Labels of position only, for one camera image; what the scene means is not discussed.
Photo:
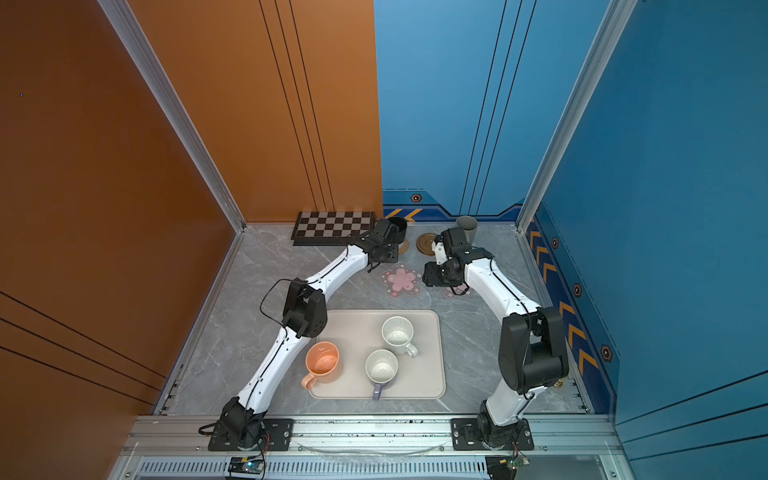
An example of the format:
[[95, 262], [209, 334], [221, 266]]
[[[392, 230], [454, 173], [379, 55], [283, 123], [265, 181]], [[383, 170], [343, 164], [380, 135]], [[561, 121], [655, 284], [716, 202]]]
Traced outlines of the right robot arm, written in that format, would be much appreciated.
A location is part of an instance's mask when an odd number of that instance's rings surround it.
[[477, 293], [499, 319], [498, 366], [501, 380], [477, 416], [479, 441], [489, 449], [530, 449], [530, 427], [524, 413], [548, 388], [569, 375], [564, 321], [554, 307], [529, 299], [509, 280], [494, 256], [475, 247], [454, 227], [432, 242], [435, 260], [424, 266], [428, 287], [466, 286]]

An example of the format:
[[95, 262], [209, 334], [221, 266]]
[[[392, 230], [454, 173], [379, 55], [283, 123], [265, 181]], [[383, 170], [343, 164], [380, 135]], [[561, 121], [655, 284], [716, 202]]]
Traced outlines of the orange pink mug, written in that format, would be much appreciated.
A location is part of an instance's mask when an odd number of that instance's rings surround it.
[[307, 374], [301, 381], [305, 390], [336, 381], [343, 370], [340, 351], [329, 341], [320, 341], [309, 349], [305, 366]]

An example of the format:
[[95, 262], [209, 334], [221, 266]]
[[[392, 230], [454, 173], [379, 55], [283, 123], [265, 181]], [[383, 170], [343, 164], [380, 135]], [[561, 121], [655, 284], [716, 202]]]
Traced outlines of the grey mug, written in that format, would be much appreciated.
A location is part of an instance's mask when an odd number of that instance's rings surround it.
[[477, 219], [472, 216], [460, 216], [456, 220], [456, 226], [464, 232], [467, 242], [473, 245], [479, 226]]

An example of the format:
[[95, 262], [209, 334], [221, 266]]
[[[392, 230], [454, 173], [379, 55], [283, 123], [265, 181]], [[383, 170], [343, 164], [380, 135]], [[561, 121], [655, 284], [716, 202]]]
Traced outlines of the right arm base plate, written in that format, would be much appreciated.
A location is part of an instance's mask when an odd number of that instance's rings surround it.
[[450, 422], [453, 448], [456, 451], [517, 450], [535, 448], [530, 424], [526, 419], [507, 426], [494, 425], [490, 420], [454, 418]]

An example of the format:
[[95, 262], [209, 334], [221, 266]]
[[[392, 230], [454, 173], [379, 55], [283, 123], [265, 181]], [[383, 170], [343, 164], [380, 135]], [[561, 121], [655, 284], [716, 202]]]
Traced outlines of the black mug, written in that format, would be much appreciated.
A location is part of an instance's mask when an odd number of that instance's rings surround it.
[[389, 234], [390, 240], [397, 245], [402, 244], [406, 239], [408, 221], [399, 216], [389, 217], [388, 221], [391, 224], [391, 233]]

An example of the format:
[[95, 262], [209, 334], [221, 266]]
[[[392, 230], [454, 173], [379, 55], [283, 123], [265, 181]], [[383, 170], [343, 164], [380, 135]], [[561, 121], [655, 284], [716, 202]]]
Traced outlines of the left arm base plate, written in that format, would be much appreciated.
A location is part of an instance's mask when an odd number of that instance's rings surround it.
[[245, 447], [238, 443], [236, 436], [229, 433], [219, 423], [213, 427], [209, 438], [208, 451], [243, 451], [255, 452], [285, 452], [289, 450], [294, 422], [289, 418], [268, 418], [262, 421], [262, 435], [257, 445]]

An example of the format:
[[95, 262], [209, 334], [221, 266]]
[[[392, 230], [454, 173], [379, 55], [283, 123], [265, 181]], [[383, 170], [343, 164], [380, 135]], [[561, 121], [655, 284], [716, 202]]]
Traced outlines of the woven rattan round coaster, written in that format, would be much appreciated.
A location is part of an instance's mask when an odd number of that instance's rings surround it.
[[404, 255], [408, 251], [409, 246], [410, 246], [409, 240], [408, 239], [404, 239], [403, 242], [399, 244], [398, 254], [399, 255]]

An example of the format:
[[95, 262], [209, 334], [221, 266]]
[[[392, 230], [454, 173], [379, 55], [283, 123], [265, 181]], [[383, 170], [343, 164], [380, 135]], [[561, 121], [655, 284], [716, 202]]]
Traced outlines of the pink flower coaster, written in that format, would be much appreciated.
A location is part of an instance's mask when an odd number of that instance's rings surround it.
[[470, 292], [470, 287], [466, 284], [462, 284], [456, 287], [444, 287], [442, 289], [442, 293], [447, 298], [454, 298], [454, 297], [461, 297], [464, 295], [468, 295]]
[[422, 274], [403, 263], [397, 263], [381, 274], [381, 280], [391, 298], [416, 296], [423, 290]]

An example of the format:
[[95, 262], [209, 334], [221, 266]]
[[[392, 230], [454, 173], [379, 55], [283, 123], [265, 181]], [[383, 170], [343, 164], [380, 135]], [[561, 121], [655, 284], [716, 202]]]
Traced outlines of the white mug purple handle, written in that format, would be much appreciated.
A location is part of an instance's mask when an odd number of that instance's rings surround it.
[[394, 353], [386, 349], [373, 351], [365, 361], [365, 373], [373, 384], [372, 399], [378, 401], [383, 390], [396, 378], [399, 363]]

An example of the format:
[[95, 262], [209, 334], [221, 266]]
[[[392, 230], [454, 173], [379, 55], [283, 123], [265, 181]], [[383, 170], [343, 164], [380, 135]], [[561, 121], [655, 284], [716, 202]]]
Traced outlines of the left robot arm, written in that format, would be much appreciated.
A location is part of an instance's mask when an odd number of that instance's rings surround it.
[[274, 394], [301, 350], [328, 322], [327, 300], [353, 275], [398, 260], [407, 222], [379, 220], [373, 229], [347, 241], [343, 252], [325, 268], [289, 281], [277, 337], [249, 382], [222, 408], [213, 424], [208, 449], [256, 450], [266, 446], [264, 417]]

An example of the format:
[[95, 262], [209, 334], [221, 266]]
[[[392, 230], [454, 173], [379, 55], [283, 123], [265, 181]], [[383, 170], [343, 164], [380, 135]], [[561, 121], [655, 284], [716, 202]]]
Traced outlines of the brown wooden round coaster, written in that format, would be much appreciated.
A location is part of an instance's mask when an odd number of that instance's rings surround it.
[[423, 255], [434, 257], [434, 243], [436, 239], [437, 234], [435, 233], [425, 233], [420, 235], [416, 240], [417, 250]]

